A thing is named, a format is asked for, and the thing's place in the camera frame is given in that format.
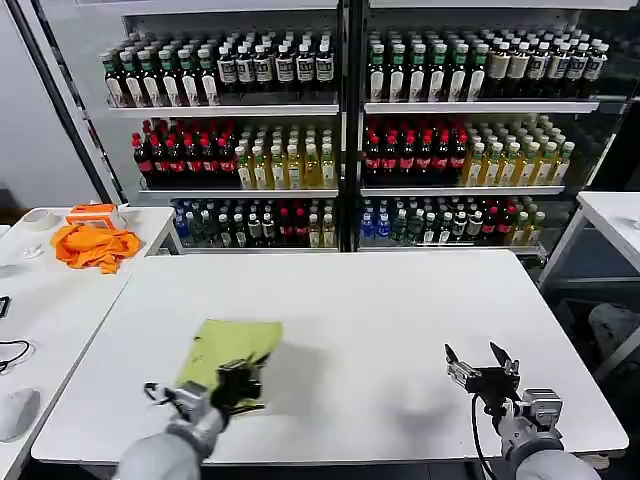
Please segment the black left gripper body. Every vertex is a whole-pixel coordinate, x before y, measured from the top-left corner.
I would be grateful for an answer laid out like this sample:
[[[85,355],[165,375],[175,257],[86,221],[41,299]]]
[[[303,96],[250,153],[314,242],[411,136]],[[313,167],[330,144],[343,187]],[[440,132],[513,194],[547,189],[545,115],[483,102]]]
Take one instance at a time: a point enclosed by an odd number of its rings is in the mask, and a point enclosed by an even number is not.
[[[216,389],[211,393],[211,406],[223,414],[231,414],[231,409],[243,399],[260,401],[262,383],[253,372],[246,370],[219,372]]]

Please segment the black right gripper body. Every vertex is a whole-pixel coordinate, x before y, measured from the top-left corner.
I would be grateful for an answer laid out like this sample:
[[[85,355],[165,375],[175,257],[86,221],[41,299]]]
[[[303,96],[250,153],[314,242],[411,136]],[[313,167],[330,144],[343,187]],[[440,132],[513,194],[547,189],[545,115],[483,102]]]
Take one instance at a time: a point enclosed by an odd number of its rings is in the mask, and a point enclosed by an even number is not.
[[[468,392],[478,395],[484,402],[484,411],[490,416],[503,416],[506,402],[520,400],[517,389],[520,376],[503,367],[482,367],[468,380]]]

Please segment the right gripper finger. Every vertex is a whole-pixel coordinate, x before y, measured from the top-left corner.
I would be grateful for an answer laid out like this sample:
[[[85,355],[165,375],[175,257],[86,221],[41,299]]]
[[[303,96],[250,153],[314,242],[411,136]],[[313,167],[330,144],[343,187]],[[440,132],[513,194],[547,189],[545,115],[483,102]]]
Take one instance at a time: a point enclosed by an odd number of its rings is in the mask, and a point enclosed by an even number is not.
[[[476,370],[467,363],[460,361],[449,344],[445,344],[444,349],[447,375],[461,387],[466,387],[467,382],[476,376]]]
[[[507,375],[519,375],[518,360],[512,359],[506,350],[504,350],[494,342],[490,343],[490,348],[496,360],[498,361],[498,364],[506,372]]]

